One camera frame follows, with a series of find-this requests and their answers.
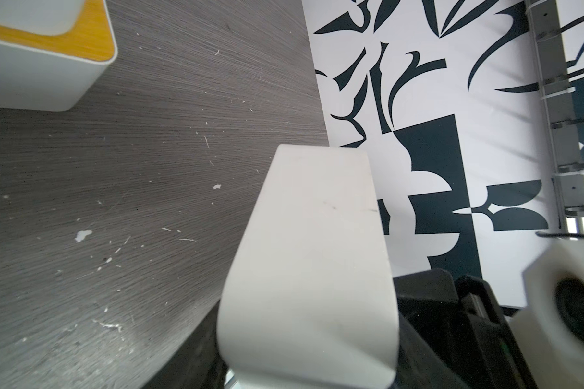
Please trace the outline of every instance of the white paint speck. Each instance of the white paint speck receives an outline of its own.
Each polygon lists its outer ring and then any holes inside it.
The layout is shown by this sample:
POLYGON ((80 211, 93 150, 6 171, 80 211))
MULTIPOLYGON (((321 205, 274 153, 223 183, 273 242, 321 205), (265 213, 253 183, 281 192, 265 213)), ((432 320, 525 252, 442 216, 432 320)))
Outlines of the white paint speck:
POLYGON ((76 234, 76 242, 78 243, 82 242, 86 237, 88 237, 92 233, 93 233, 92 230, 78 231, 78 233, 76 234))

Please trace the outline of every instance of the black cable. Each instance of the black cable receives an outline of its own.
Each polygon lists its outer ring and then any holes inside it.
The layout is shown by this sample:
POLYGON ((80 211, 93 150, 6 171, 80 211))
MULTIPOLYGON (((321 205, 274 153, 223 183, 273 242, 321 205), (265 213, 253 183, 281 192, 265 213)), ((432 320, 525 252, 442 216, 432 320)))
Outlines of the black cable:
POLYGON ((578 24, 580 24, 580 23, 582 23, 582 22, 584 22, 584 16, 582 16, 582 17, 580 17, 580 18, 577 18, 576 20, 572 21, 572 22, 571 22, 571 23, 569 23, 568 25, 566 25, 566 26, 562 27, 562 28, 559 30, 559 32, 558 32, 558 33, 559 33, 559 34, 560 34, 560 33, 563 33, 563 32, 565 32, 566 30, 568 30, 568 29, 570 29, 570 28, 572 28, 572 27, 576 27, 578 24))
POLYGON ((535 232, 535 234, 537 237, 541 237, 541 238, 582 238, 582 239, 584 239, 583 233, 569 233, 569 232, 551 233, 551 232, 537 231, 537 232, 535 232))

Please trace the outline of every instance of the white plastic part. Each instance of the white plastic part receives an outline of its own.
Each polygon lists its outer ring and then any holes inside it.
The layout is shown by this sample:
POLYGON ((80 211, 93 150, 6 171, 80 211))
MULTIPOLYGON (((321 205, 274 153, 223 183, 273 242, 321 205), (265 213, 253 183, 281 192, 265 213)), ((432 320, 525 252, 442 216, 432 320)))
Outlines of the white plastic part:
POLYGON ((280 145, 218 311, 243 389, 384 389, 398 309, 366 153, 280 145))
POLYGON ((76 23, 85 0, 0 0, 0 26, 61 35, 76 23))
POLYGON ((107 61, 0 41, 0 108, 65 111, 74 106, 117 57, 110 19, 108 23, 115 54, 107 61))
POLYGON ((566 278, 584 284, 584 240, 557 240, 524 272, 528 307, 510 322, 539 389, 584 388, 584 343, 562 321, 555 290, 566 278))

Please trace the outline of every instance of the yellow lid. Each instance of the yellow lid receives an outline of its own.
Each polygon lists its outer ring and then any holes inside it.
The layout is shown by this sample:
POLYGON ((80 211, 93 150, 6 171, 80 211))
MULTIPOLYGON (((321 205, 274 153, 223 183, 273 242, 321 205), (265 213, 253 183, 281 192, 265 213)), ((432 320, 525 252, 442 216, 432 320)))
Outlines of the yellow lid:
POLYGON ((86 0, 73 28, 64 34, 36 35, 0 26, 0 41, 93 61, 107 61, 115 55, 104 0, 86 0))

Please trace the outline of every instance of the gray wooden table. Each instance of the gray wooden table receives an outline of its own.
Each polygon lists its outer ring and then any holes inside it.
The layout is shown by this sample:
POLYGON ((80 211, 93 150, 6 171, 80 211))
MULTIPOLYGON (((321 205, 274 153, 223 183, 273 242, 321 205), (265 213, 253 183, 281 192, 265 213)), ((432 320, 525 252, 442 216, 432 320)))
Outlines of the gray wooden table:
POLYGON ((218 300, 277 145, 327 145, 300 0, 108 6, 119 57, 78 105, 0 110, 0 388, 144 384, 218 300))

